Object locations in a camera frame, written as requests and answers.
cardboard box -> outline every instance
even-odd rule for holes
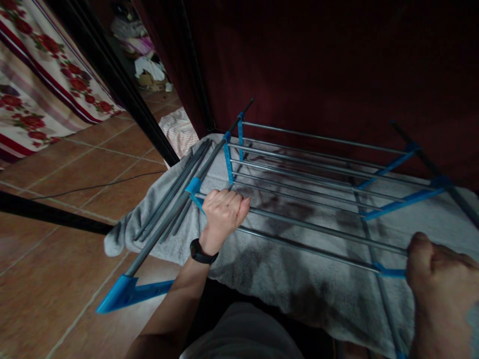
[[[156,81],[148,71],[145,71],[140,75],[138,83],[148,91],[160,92],[165,90],[165,85],[168,83],[168,79],[165,77],[163,81]]]

power cord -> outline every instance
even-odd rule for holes
[[[133,176],[133,177],[130,177],[130,178],[128,178],[128,179],[122,179],[122,180],[119,180],[119,181],[116,181],[116,182],[112,182],[112,183],[98,184],[98,185],[92,186],[92,187],[85,187],[85,188],[73,189],[73,190],[68,191],[68,192],[59,193],[59,194],[53,194],[53,195],[50,195],[50,196],[30,198],[30,200],[60,197],[60,196],[62,196],[62,195],[66,195],[66,194],[73,193],[73,192],[78,192],[78,191],[81,191],[81,190],[92,189],[92,188],[99,188],[99,187],[105,187],[105,186],[112,185],[112,184],[117,184],[117,183],[129,181],[129,180],[134,180],[135,178],[138,178],[138,177],[147,176],[147,175],[155,175],[155,174],[164,173],[164,172],[166,172],[166,171],[149,172],[149,173],[146,173],[146,174]]]

dark red curtain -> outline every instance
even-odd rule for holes
[[[200,136],[180,6],[138,0]],[[454,183],[479,189],[479,35],[472,5],[406,1],[184,0],[209,107],[225,131],[246,120],[402,149],[396,120]],[[245,136],[385,163],[390,154],[245,127]],[[411,160],[400,172],[429,178]]]

clothes drying rack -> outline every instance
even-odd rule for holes
[[[344,264],[348,264],[350,266],[356,267],[358,269],[366,270],[369,272],[372,272],[376,275],[377,278],[377,283],[378,283],[378,288],[381,294],[381,298],[383,301],[383,307],[385,310],[386,317],[388,319],[389,327],[391,330],[391,335],[393,339],[393,343],[396,349],[397,353],[397,358],[405,358],[405,346],[404,344],[400,341],[398,329],[394,324],[394,320],[392,318],[392,312],[389,304],[389,299],[387,296],[387,292],[385,290],[384,286],[384,278],[389,277],[389,278],[398,278],[398,279],[405,279],[405,270],[404,269],[389,269],[383,266],[383,264],[379,263],[377,260],[377,250],[385,250],[389,251],[392,253],[395,253],[397,255],[402,255],[402,256],[407,256],[407,251],[404,248],[400,248],[394,245],[390,245],[387,243],[381,243],[378,241],[374,241],[371,239],[371,235],[369,232],[369,227],[367,222],[374,219],[378,218],[380,216],[386,215],[390,212],[399,210],[401,208],[413,205],[414,203],[417,203],[419,201],[426,200],[428,198],[434,197],[436,195],[439,195],[445,191],[449,193],[449,195],[454,199],[454,201],[457,203],[457,205],[464,211],[464,213],[468,216],[468,218],[476,225],[476,227],[479,229],[479,217],[477,213],[469,206],[469,204],[461,197],[461,195],[457,192],[455,187],[451,184],[449,179],[442,175],[438,168],[429,160],[429,158],[424,154],[422,151],[421,147],[415,143],[400,127],[397,123],[391,122],[392,126],[394,129],[399,133],[399,135],[406,141],[406,147],[404,150],[397,150],[397,149],[391,149],[391,148],[386,148],[386,147],[381,147],[381,146],[374,146],[374,145],[368,145],[368,144],[363,144],[363,143],[358,143],[358,142],[352,142],[352,141],[347,141],[347,140],[342,140],[342,139],[335,139],[335,138],[329,138],[329,137],[324,137],[324,136],[318,136],[318,135],[311,135],[311,134],[306,134],[306,133],[301,133],[301,132],[296,132],[296,131],[290,131],[286,129],[280,129],[277,127],[272,127],[272,126],[265,126],[261,124],[256,124],[256,123],[251,123],[251,122],[246,122],[244,121],[245,113],[248,110],[248,108],[251,106],[253,103],[253,99],[250,100],[246,108],[238,115],[237,119],[234,121],[230,129],[226,132],[226,134],[223,136],[222,140],[215,146],[213,149],[212,154],[210,157],[206,160],[205,164],[199,169],[198,173],[195,175],[197,172],[199,165],[202,163],[204,157],[206,156],[206,153],[208,152],[208,148],[210,146],[209,140],[205,141],[196,151],[194,155],[190,157],[188,162],[185,165],[184,170],[182,173],[178,176],[177,180],[173,183],[172,189],[169,191],[169,193],[163,198],[163,200],[158,204],[156,209],[151,213],[143,227],[138,231],[135,240],[139,241],[144,241],[145,238],[151,233],[153,230],[153,227],[155,226],[155,223],[158,223],[162,215],[164,214],[166,207],[168,207],[168,204],[173,200],[175,195],[178,193],[180,188],[180,194],[178,196],[178,199],[173,205],[173,208],[169,213],[166,214],[164,220],[161,222],[159,227],[157,228],[156,232],[150,237],[150,239],[146,242],[145,246],[135,259],[135,261],[132,263],[128,271],[122,275],[118,281],[115,283],[111,291],[107,294],[103,302],[100,304],[100,306],[97,309],[98,313],[108,313],[150,298],[153,298],[158,295],[162,295],[166,293],[173,281],[167,281],[167,282],[161,282],[161,283],[153,283],[153,284],[148,284],[148,285],[142,285],[142,286],[136,286],[136,283],[138,281],[138,278],[134,277],[137,270],[140,268],[141,264],[144,262],[144,260],[147,258],[148,254],[150,251],[153,249],[153,247],[159,242],[162,243],[164,242],[170,235],[175,235],[176,231],[178,230],[178,227],[181,225],[183,219],[186,216],[186,213],[188,212],[189,206],[191,202],[194,202],[199,209],[202,211],[202,204],[203,200],[206,197],[205,194],[201,193],[201,185],[203,180],[206,177],[206,174],[208,173],[208,170],[213,162],[213,160],[216,158],[218,153],[223,149],[223,152],[225,154],[226,158],[226,165],[227,165],[227,172],[228,172],[228,179],[230,182],[230,187],[231,189],[233,186],[243,186],[243,187],[249,187],[253,189],[257,189],[259,191],[265,191],[265,192],[270,192],[279,196],[287,197],[289,199],[301,201],[301,202],[306,202],[311,205],[316,205],[320,207],[325,207],[330,210],[334,211],[346,211],[352,215],[355,215],[358,217],[358,220],[362,222],[362,227],[364,231],[364,237],[353,235],[347,232],[342,232],[339,230],[331,229],[328,227],[320,226],[317,224],[313,224],[310,222],[302,221],[299,219],[287,217],[284,215],[276,214],[273,212],[269,212],[260,208],[255,208],[251,207],[250,208],[250,213],[254,213],[257,215],[265,216],[274,220],[278,221],[283,221],[290,223],[292,225],[297,225],[300,227],[308,228],[315,230],[320,233],[324,234],[329,234],[335,237],[343,238],[348,241],[353,241],[356,243],[364,244],[367,245],[369,248],[369,253],[371,256],[371,263],[359,261],[359,260],[354,260],[351,258],[347,258],[332,252],[328,252],[319,248],[315,247],[310,247],[301,243],[297,243],[288,239],[283,239],[283,238],[277,238],[270,236],[265,233],[261,233],[249,228],[245,228],[243,226],[240,226],[237,230],[243,233],[248,233],[250,235],[254,235],[266,240],[274,241],[277,243],[280,243],[282,245],[287,245],[290,247],[293,247],[298,250],[303,250],[307,251],[310,253],[314,253],[318,256],[328,258],[330,260],[335,260],[339,261]],[[244,126],[246,127],[257,127],[257,128],[262,128],[266,130],[271,130],[271,131],[279,131],[283,133],[288,133],[292,135],[297,135],[297,136],[304,136],[304,137],[310,137],[318,140],[325,140],[325,141],[333,141],[336,143],[342,143],[342,144],[348,144],[348,145],[353,145],[353,146],[360,146],[360,147],[365,147],[373,150],[378,150],[378,151],[384,151],[384,152],[389,152],[393,153],[396,156],[392,161],[390,161],[387,165],[382,166],[382,165],[377,165],[377,164],[372,164],[364,161],[359,161],[359,160],[353,160],[353,159],[348,159],[340,156],[333,156],[325,153],[318,153],[318,152],[312,152],[312,151],[306,151],[302,149],[297,149],[289,146],[283,146],[279,144],[274,144],[270,142],[265,142],[265,141],[260,141],[256,140],[253,138],[245,138],[243,136],[243,128]],[[231,132],[235,129],[235,127],[238,128],[238,134],[239,134],[239,143],[238,144],[233,144],[231,143]],[[244,142],[248,141],[249,145],[245,146]],[[262,145],[267,145],[267,146],[272,146],[277,149],[285,149],[289,151],[295,151],[296,153],[305,153],[310,155],[308,158],[301,158],[301,157],[294,157],[290,156],[287,154],[282,154],[278,152],[271,152],[271,151],[266,151],[263,149],[255,148],[253,145],[257,144],[262,144]],[[238,149],[239,151],[239,160],[234,160],[231,157],[231,148]],[[246,160],[246,155],[245,154],[253,154],[253,155],[261,155],[267,158],[272,158],[272,159],[277,159],[277,160],[282,160],[286,161],[295,165],[303,165],[306,167],[314,168],[314,169],[319,169],[324,172],[331,172],[335,174],[341,174],[341,175],[348,175],[350,178],[350,182],[342,182],[338,181],[335,179],[331,178],[326,178],[326,177],[321,177],[317,175],[312,175],[308,173],[304,173],[298,170],[285,170],[282,168],[275,168],[271,166],[266,166],[263,164],[258,164],[254,162],[250,162]],[[336,164],[332,165],[329,163],[321,162],[321,161],[316,161],[312,160],[311,156],[317,157],[317,158],[326,158],[326,159],[332,159],[341,162],[345,162],[346,166],[341,167]],[[421,184],[413,181],[409,181],[406,179],[399,179],[396,177],[390,177],[386,176],[387,173],[391,172],[394,170],[396,167],[401,165],[402,163],[406,162],[413,156],[418,156],[422,162],[429,168],[431,173],[433,174],[434,178],[430,181],[429,184]],[[360,170],[354,170],[351,168],[350,164],[358,164],[362,166],[367,166],[369,168],[376,169],[375,172],[370,173],[366,171],[360,171]],[[238,165],[237,169],[234,171],[233,165]],[[268,173],[273,173],[277,175],[282,175],[286,176],[289,179],[299,179],[299,180],[304,180],[307,182],[315,183],[318,185],[318,187],[326,187],[326,188],[333,188],[336,190],[341,190],[341,191],[348,191],[354,195],[355,200],[349,200],[341,197],[336,197],[332,196],[330,194],[322,193],[319,191],[311,191],[308,189],[304,189],[301,187],[293,186],[290,184],[285,184],[281,182],[276,182],[272,181],[270,179],[263,179],[261,177],[256,177],[252,176],[249,174],[242,173],[240,170],[242,166],[245,167],[251,167],[257,170],[261,170],[264,172]],[[239,181],[238,178],[248,178],[250,180],[255,180],[262,182],[266,185],[274,185],[274,186],[279,186],[279,187],[284,187],[290,190],[306,193],[309,195],[313,195],[319,198],[326,198],[328,200],[335,200],[337,202],[341,203],[347,203],[347,204],[354,204],[358,207],[357,212],[349,211],[342,209],[340,207],[335,207],[331,206],[329,204],[324,204],[318,201],[312,201],[310,199],[304,199],[300,197],[295,197],[289,194],[277,192],[274,190],[271,190],[267,187],[259,187],[256,185],[252,185],[249,183],[241,182]],[[360,178],[361,181],[359,184],[355,184],[354,178]],[[374,192],[371,191],[368,188],[368,186],[373,183],[376,180],[383,180],[383,181],[389,181],[392,183],[398,183],[398,184],[405,184],[409,186],[414,186],[418,188],[418,191],[415,192],[414,194],[408,195],[403,198],[391,196],[388,194],[384,193],[379,193],[379,192]],[[379,197],[383,198],[386,200],[389,200],[390,203],[382,206],[382,207],[377,207],[369,204],[365,204],[361,202],[361,199],[359,197],[360,194],[366,194],[368,196],[372,197]]]

floral bedsheet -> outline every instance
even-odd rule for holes
[[[0,159],[14,163],[121,111],[42,0],[0,0]]]

